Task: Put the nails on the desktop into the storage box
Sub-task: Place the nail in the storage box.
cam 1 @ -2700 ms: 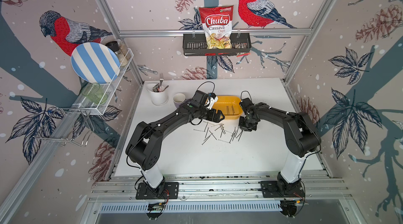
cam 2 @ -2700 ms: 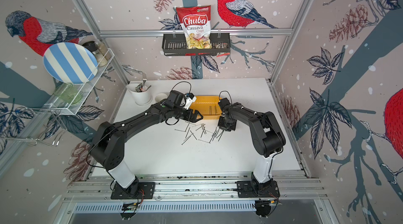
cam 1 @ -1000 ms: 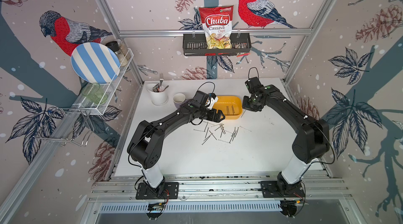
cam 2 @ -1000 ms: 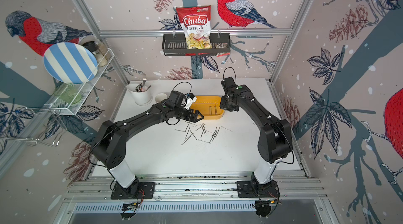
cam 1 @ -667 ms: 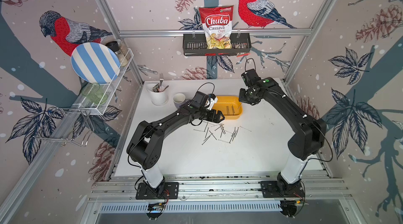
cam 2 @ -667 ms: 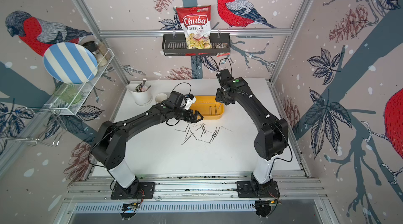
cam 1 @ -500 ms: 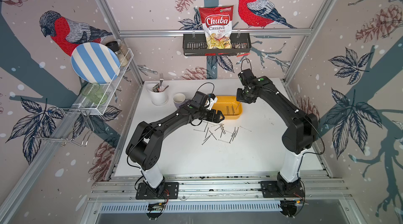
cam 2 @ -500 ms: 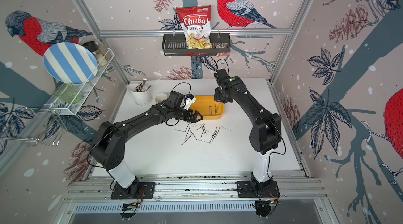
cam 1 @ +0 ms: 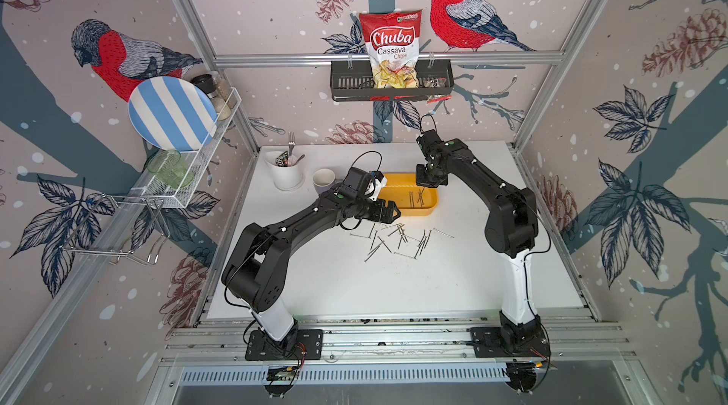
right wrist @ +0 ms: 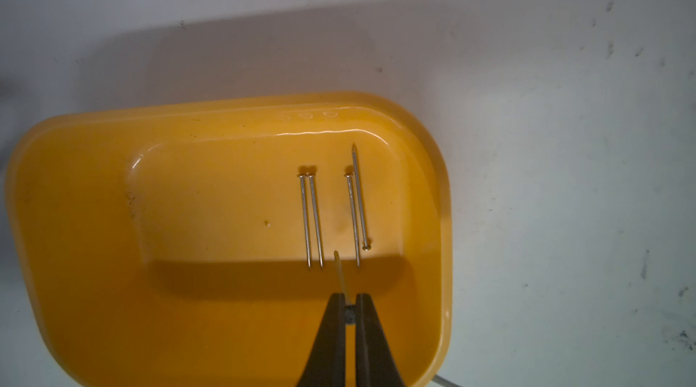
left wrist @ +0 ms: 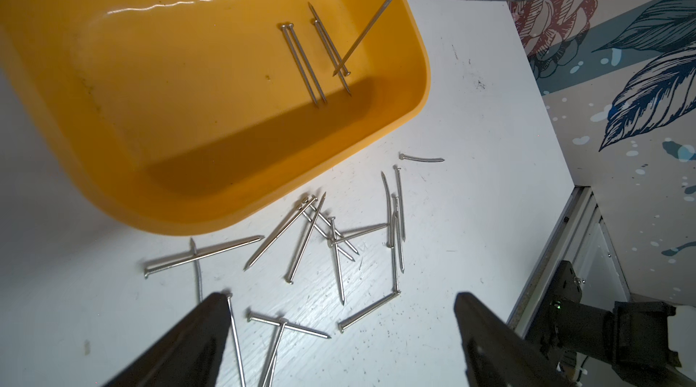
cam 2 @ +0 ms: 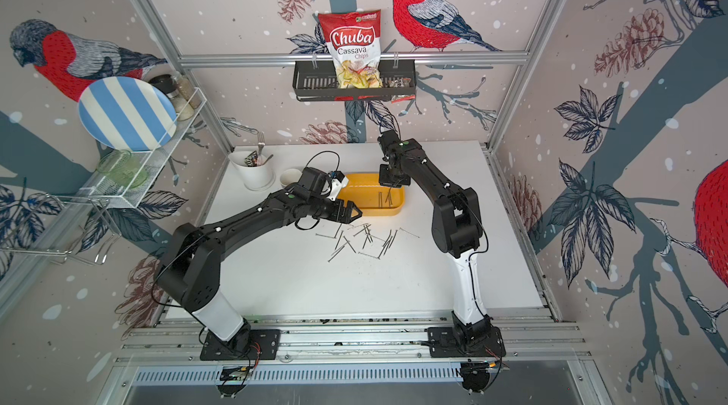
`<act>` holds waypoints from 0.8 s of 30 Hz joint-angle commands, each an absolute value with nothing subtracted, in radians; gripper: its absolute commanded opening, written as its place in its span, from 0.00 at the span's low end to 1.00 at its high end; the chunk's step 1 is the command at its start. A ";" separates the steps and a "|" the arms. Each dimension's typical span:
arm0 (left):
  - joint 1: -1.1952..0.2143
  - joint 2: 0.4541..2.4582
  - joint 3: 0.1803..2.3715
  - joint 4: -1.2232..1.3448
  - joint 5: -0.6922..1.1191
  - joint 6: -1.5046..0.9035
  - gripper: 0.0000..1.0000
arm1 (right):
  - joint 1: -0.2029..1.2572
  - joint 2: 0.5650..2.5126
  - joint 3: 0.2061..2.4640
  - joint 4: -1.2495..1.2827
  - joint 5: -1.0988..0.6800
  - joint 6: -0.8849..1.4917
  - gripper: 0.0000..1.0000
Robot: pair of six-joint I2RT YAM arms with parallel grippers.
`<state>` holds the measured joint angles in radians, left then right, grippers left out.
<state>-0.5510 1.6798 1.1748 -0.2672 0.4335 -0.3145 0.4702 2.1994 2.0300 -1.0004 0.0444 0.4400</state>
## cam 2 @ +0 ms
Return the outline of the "yellow plastic storage box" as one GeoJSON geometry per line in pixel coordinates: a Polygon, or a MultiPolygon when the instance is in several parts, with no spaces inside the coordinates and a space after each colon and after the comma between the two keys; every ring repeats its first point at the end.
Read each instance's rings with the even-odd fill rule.
{"type": "Polygon", "coordinates": [[[388,188],[379,185],[379,174],[362,173],[347,176],[347,185],[339,192],[339,198],[352,201],[364,217],[393,217],[404,208],[404,188],[388,188]],[[377,194],[382,193],[383,207],[377,207],[377,194]]]}

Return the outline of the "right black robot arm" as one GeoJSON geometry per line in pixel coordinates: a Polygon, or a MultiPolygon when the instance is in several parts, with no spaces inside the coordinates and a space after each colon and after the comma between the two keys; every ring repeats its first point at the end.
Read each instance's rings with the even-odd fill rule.
{"type": "Polygon", "coordinates": [[[463,327],[488,327],[490,317],[477,277],[479,247],[485,237],[477,193],[449,179],[418,141],[402,140],[396,131],[386,130],[377,142],[384,160],[379,184],[401,188],[414,183],[432,205],[432,239],[449,256],[454,318],[463,327]]]}

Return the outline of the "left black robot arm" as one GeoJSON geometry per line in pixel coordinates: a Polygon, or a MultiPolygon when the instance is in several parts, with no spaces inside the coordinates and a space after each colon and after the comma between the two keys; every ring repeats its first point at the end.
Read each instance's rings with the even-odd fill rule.
{"type": "Polygon", "coordinates": [[[339,171],[307,167],[299,179],[269,194],[262,202],[222,221],[179,226],[161,257],[155,284],[224,344],[245,341],[246,320],[220,290],[222,263],[244,245],[311,217],[337,224],[362,218],[352,201],[339,198],[345,184],[339,171]]]}

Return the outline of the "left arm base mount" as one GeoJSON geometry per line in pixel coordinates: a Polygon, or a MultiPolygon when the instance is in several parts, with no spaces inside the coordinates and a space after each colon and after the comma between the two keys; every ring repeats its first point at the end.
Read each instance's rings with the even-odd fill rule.
{"type": "Polygon", "coordinates": [[[252,329],[244,321],[237,334],[225,342],[207,330],[198,334],[202,344],[201,361],[232,361],[232,367],[224,367],[219,376],[217,390],[222,399],[234,399],[253,379],[261,361],[274,361],[281,342],[280,329],[252,329]]]}

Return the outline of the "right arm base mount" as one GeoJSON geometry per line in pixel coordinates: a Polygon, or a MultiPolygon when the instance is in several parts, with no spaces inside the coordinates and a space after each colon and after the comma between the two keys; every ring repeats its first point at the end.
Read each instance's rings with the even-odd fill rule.
{"type": "Polygon", "coordinates": [[[504,367],[506,355],[502,331],[488,315],[476,323],[463,323],[452,314],[452,327],[430,327],[423,345],[430,357],[464,358],[460,365],[462,386],[470,392],[484,393],[504,367]]]}

